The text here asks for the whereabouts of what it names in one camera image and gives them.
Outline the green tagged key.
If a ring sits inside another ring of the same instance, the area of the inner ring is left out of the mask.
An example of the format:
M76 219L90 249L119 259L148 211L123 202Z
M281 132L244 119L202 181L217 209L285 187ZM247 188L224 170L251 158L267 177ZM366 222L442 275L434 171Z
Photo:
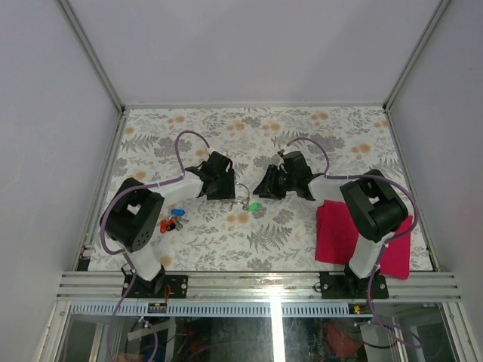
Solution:
M261 206L261 203L259 202L254 202L253 204L251 204L249 207L248 207L248 212L254 212L255 210L257 210L258 208L260 208Z

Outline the large metal keyring with clips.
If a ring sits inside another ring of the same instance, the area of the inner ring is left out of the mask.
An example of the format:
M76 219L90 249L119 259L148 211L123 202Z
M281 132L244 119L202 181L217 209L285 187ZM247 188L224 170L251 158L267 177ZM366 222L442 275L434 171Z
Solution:
M235 196L228 200L229 212L233 210L236 205L239 205L243 211L248 212L251 205L251 192L249 188L242 183L235 183Z

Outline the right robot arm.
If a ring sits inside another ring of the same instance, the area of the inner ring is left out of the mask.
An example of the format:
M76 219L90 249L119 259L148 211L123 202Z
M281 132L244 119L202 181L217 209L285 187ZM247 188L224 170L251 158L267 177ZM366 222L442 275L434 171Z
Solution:
M317 201L315 258L343 265L345 291L361 297L371 288L371 274L380 267L386 242L401 234L409 217L395 183L376 169L362 175L313 173L299 151L281 153L255 188L261 198L281 200L289 192Z

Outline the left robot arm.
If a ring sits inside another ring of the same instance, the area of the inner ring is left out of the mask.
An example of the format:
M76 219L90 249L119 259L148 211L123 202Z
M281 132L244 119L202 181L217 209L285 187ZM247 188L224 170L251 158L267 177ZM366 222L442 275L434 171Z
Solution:
M165 268L149 244L164 206L205 197L229 200L235 197L232 160L219 152L207 161L182 170L180 176L145 184L126 179L100 218L100 244L104 252L121 254L131 267L132 277L148 297L164 292Z

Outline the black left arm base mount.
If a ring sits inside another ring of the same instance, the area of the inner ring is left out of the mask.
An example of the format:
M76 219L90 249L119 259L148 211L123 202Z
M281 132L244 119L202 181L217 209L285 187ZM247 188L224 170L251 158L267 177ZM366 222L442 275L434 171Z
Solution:
M146 281L132 271L122 269L124 283L122 294L137 299L185 299L188 290L187 275L167 275L164 268L151 280Z

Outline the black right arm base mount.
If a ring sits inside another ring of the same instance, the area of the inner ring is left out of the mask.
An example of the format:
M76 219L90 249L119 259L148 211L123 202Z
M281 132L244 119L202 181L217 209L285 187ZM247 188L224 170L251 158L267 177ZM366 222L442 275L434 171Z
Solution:
M352 271L319 273L321 297L323 299L366 299L369 277L360 279ZM371 299L388 299L386 279L378 271L371 284Z

